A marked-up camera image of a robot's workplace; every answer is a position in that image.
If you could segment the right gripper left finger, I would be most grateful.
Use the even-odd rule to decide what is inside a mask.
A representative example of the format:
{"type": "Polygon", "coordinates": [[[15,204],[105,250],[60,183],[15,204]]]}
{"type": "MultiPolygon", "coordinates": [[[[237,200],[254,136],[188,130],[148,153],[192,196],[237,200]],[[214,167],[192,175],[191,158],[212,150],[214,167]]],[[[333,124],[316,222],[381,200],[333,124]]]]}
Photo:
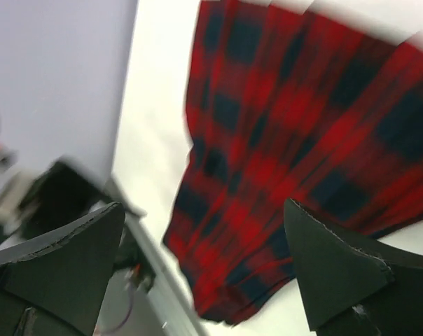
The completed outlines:
{"type": "Polygon", "coordinates": [[[113,273],[117,202],[0,250],[0,335],[91,335],[113,273]]]}

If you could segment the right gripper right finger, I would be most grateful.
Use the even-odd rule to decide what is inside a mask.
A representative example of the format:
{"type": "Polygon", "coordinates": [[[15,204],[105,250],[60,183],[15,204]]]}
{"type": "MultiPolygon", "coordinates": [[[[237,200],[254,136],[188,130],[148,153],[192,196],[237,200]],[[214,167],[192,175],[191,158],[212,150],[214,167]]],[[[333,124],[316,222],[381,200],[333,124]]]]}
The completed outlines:
{"type": "Polygon", "coordinates": [[[423,335],[423,255],[284,203],[309,329],[317,335],[423,335]]]}

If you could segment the red plaid skirt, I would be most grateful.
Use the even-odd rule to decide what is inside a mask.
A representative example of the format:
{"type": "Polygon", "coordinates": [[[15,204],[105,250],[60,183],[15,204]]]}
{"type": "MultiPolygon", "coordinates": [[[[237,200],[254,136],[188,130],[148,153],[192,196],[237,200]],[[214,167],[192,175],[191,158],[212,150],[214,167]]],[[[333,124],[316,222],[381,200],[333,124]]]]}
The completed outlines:
{"type": "Polygon", "coordinates": [[[295,276],[294,199],[380,238],[423,219],[423,50],[313,10],[202,1],[193,145],[163,237],[205,320],[237,325],[295,276]]]}

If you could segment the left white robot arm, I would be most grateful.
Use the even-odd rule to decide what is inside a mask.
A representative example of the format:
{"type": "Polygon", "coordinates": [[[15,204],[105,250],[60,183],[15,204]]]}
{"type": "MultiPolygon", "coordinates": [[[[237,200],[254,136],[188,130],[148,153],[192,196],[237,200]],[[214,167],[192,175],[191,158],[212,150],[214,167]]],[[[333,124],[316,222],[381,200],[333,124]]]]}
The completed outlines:
{"type": "Polygon", "coordinates": [[[12,152],[0,150],[0,247],[60,228],[111,202],[120,202],[137,218],[144,216],[122,198],[112,178],[100,185],[86,168],[66,157],[42,174],[14,163],[12,152]]]}

